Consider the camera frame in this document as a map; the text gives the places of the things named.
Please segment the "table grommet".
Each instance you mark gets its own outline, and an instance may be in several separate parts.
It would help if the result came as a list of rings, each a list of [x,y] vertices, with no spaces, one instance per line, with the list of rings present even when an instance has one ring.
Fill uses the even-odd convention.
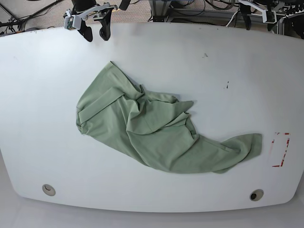
[[[262,189],[257,189],[250,193],[249,199],[251,201],[259,201],[262,199],[263,195],[264,191]]]
[[[42,190],[46,195],[51,196],[51,197],[55,196],[55,194],[56,194],[55,189],[49,184],[44,184],[42,186]]]

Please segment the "right table grommet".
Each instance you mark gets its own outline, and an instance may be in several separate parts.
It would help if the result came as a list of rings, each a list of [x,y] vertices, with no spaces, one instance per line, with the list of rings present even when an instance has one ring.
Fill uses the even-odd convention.
[[[259,201],[262,199],[263,195],[264,191],[262,189],[257,189],[250,193],[249,199],[251,201]]]

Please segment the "red tape rectangle marking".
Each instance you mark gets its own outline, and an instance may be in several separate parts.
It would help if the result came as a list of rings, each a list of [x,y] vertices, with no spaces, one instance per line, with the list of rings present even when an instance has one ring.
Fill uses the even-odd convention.
[[[289,147],[290,138],[290,133],[275,133],[275,136],[271,143],[271,150],[269,155],[271,167],[280,168],[283,166]]]

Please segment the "green T-shirt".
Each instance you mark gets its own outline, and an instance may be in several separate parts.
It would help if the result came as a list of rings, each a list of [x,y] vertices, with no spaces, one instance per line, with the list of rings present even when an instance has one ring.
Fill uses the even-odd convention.
[[[144,166],[169,173],[225,173],[261,154],[259,133],[223,142],[197,133],[188,113],[192,106],[134,85],[109,62],[78,101],[76,126]]]

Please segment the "left table grommet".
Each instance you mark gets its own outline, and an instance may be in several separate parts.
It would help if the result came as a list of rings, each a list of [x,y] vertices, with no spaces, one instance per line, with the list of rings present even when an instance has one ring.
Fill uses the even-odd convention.
[[[55,194],[56,194],[55,189],[49,184],[44,184],[42,186],[42,190],[46,195],[51,196],[51,197],[55,196]]]

